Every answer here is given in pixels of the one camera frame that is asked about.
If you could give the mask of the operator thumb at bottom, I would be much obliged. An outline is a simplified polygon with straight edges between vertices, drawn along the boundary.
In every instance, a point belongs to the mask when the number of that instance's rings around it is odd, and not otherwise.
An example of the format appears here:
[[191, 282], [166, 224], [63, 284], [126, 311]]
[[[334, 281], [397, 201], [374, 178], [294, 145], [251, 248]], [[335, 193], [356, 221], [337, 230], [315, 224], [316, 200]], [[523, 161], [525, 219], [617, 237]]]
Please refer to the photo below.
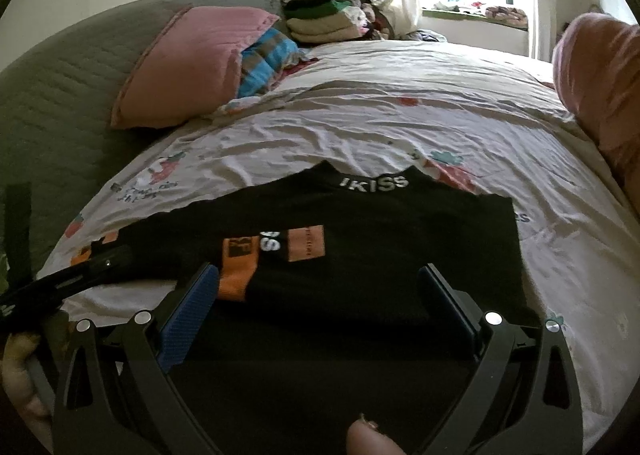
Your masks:
[[360, 416], [348, 428], [347, 455], [405, 455], [405, 452], [387, 435], [378, 431], [378, 425]]

